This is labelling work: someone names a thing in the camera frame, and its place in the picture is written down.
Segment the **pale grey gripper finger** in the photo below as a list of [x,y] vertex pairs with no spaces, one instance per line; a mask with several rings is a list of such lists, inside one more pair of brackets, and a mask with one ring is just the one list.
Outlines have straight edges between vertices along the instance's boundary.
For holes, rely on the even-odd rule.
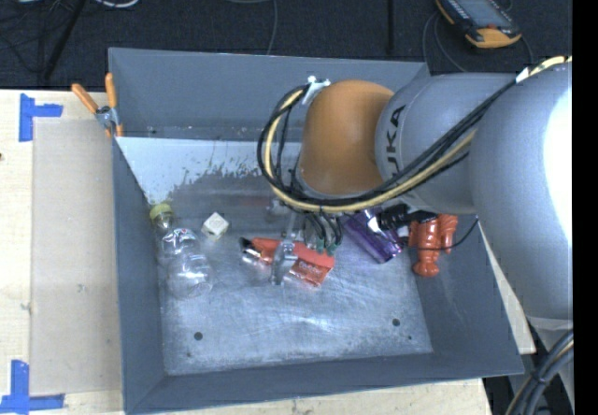
[[295,244],[287,240],[281,241],[274,251],[270,282],[274,285],[281,285],[295,260]]

